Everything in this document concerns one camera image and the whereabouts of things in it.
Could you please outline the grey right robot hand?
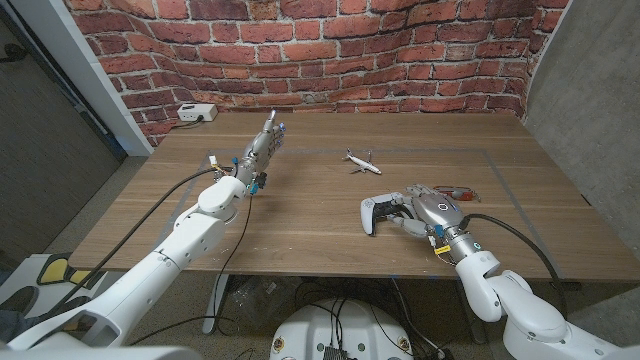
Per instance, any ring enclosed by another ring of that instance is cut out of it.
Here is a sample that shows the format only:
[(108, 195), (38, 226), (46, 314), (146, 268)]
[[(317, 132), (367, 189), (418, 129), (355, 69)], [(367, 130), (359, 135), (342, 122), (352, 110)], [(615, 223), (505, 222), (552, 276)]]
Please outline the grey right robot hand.
[(447, 195), (422, 184), (406, 188), (408, 195), (393, 195), (391, 204), (403, 211), (386, 218), (418, 238), (426, 238), (434, 253), (443, 261), (456, 265), (464, 258), (482, 251), (474, 237), (462, 230), (463, 213)]

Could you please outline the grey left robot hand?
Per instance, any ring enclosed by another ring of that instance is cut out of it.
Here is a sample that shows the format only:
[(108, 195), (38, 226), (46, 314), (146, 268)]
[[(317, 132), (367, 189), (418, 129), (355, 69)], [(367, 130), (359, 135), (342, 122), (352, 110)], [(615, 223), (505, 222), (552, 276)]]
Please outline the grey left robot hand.
[(272, 110), (260, 133), (246, 146), (237, 165), (235, 177), (245, 185), (263, 172), (271, 157), (282, 145), (286, 128), (283, 123), (275, 123), (276, 111)]

